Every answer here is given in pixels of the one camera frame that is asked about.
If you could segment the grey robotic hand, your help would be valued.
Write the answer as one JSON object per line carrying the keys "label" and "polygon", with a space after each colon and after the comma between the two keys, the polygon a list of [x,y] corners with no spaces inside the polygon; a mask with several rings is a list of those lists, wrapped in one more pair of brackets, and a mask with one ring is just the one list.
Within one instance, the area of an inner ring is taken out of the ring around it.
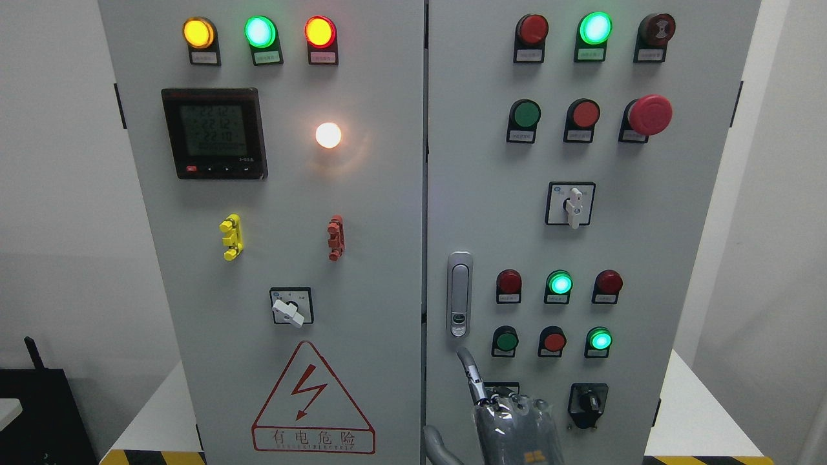
{"label": "grey robotic hand", "polygon": [[486,464],[563,464],[550,404],[509,388],[485,389],[472,354],[459,347]]}

